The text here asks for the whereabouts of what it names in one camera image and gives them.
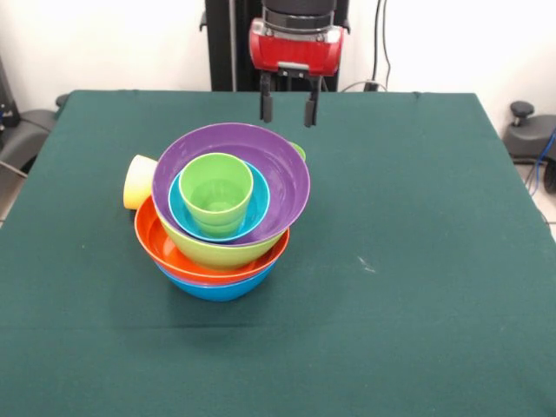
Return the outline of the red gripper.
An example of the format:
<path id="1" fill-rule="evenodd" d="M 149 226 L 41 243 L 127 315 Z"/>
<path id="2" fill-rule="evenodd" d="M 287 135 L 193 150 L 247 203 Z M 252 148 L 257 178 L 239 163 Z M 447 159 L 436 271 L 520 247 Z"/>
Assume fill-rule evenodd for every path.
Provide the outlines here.
<path id="1" fill-rule="evenodd" d="M 340 67 L 344 29 L 332 26 L 321 34 L 301 35 L 271 29 L 255 18 L 249 29 L 249 53 L 260 76 L 260 119 L 273 119 L 272 76 L 281 70 L 308 73 L 311 91 L 305 104 L 304 125 L 316 125 L 322 76 L 333 76 Z"/>

